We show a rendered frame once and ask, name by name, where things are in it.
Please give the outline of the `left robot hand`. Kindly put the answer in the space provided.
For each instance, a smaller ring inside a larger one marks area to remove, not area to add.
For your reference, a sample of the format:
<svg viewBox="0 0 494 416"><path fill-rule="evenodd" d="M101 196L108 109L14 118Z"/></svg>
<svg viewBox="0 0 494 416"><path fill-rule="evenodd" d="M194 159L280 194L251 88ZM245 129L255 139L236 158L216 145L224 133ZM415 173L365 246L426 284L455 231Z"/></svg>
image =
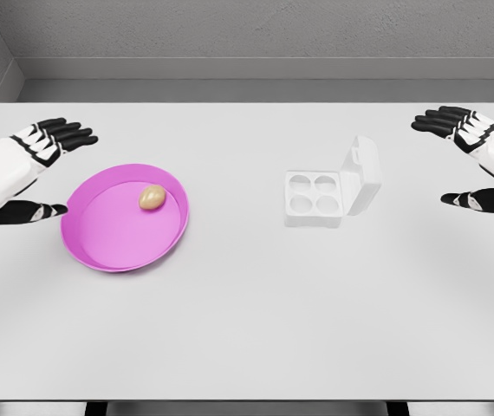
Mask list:
<svg viewBox="0 0 494 416"><path fill-rule="evenodd" d="M90 128L64 118L42 120L0 139L0 225L32 224L68 212L62 204L16 197L62 155L98 142Z"/></svg>

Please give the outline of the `white egg box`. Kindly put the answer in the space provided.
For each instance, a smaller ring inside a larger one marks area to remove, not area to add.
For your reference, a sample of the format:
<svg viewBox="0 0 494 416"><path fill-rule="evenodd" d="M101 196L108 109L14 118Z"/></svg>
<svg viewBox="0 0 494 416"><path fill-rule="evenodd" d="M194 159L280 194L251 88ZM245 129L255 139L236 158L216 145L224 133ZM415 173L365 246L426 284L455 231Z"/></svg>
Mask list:
<svg viewBox="0 0 494 416"><path fill-rule="evenodd" d="M359 135L339 171L285 173L284 223L288 227L337 228L344 217L363 213L382 183L378 147Z"/></svg>

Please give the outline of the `beige egg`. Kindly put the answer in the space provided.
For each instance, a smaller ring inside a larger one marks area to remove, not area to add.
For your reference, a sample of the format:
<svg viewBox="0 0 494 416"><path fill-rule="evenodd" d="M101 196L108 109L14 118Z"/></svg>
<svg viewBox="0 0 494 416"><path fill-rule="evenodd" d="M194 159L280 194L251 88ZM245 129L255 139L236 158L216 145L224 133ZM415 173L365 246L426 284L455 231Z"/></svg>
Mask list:
<svg viewBox="0 0 494 416"><path fill-rule="evenodd" d="M152 211L161 207L165 201L165 188L161 185L150 185L141 192L138 204L140 209Z"/></svg>

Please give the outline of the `pink round plate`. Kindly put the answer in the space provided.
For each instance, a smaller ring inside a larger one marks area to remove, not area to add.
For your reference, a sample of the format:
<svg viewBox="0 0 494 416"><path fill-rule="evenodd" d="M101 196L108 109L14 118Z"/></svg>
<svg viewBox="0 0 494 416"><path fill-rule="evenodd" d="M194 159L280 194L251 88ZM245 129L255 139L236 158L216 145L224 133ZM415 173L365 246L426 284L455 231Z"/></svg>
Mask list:
<svg viewBox="0 0 494 416"><path fill-rule="evenodd" d="M166 191L155 210L140 208L150 185ZM61 236L68 252L94 270L136 270L161 259L185 232L190 205L171 173L144 164L113 166L82 182L69 197Z"/></svg>

